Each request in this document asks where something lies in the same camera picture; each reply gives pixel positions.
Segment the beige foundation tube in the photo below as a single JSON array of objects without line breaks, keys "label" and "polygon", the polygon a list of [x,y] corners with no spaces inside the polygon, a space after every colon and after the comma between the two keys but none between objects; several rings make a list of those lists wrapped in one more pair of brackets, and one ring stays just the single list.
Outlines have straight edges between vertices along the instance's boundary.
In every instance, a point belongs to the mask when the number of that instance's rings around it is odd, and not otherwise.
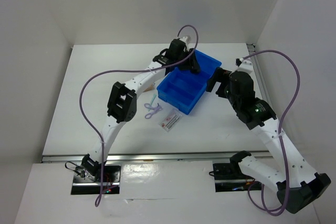
[{"label": "beige foundation tube", "polygon": [[151,90],[154,90],[155,88],[155,84],[151,84],[147,89],[145,89],[145,92],[148,92],[148,91],[151,91]]}]

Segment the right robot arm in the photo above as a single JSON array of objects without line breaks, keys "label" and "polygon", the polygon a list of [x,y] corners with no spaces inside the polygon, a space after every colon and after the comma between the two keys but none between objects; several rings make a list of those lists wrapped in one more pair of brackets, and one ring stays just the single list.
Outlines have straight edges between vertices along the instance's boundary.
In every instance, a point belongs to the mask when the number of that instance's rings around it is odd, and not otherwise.
[{"label": "right robot arm", "polygon": [[261,139],[279,166],[271,168],[250,152],[241,151],[230,158],[230,174],[235,178],[250,176],[270,188],[292,214],[318,199],[330,186],[330,177],[309,165],[279,128],[280,121],[271,106],[256,97],[250,74],[218,67],[207,81],[206,91],[211,92],[217,82],[220,86],[216,94],[228,100],[239,120]]}]

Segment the false eyelash packet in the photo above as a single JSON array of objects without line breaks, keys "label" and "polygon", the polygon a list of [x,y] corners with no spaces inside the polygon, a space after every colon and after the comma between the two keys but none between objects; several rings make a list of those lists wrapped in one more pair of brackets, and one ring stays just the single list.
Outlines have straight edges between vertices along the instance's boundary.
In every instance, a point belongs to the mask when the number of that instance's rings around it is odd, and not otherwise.
[{"label": "false eyelash packet", "polygon": [[169,132],[183,117],[183,114],[176,109],[172,109],[169,114],[159,123],[159,126]]}]

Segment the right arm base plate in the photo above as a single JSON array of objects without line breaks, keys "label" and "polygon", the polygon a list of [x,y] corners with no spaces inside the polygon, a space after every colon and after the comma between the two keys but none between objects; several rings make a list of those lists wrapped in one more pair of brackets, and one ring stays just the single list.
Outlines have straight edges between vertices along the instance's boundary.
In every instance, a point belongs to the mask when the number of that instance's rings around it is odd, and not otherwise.
[{"label": "right arm base plate", "polygon": [[261,183],[254,178],[234,171],[231,163],[214,163],[213,170],[208,173],[214,178],[215,191],[217,193],[231,191],[247,191],[249,186],[255,183],[251,190],[261,190]]}]

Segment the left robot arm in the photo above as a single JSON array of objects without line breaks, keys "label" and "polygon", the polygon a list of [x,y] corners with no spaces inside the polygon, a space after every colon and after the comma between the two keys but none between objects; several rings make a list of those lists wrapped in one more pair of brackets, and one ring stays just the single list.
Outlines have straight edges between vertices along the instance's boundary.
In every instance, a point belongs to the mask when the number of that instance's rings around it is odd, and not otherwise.
[{"label": "left robot arm", "polygon": [[84,84],[79,95],[80,112],[99,137],[97,146],[93,151],[86,154],[81,162],[81,166],[85,170],[85,176],[91,181],[96,182],[103,177],[103,167],[107,161],[108,151],[122,127],[134,118],[139,96],[151,84],[168,75],[176,67],[186,67],[187,70],[199,69],[195,61],[190,61],[195,51],[195,48],[189,48],[190,40],[190,36],[173,39],[170,46],[155,56],[146,69],[130,70],[130,73],[137,73],[137,75],[125,83],[116,82],[112,86],[107,103],[106,122],[101,131],[97,130],[84,113],[83,94],[93,79],[103,74],[115,73],[115,71],[108,70],[96,74]]}]

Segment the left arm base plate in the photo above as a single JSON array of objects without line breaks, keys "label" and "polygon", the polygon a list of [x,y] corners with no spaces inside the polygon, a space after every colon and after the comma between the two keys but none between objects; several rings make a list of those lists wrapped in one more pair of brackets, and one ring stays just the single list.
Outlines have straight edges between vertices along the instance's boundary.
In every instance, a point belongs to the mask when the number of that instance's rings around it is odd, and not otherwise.
[{"label": "left arm base plate", "polygon": [[[82,167],[76,166],[72,180],[72,195],[98,195],[100,193],[100,172],[98,177],[92,177]],[[120,193],[121,166],[108,165],[104,167],[103,194],[114,195]]]}]

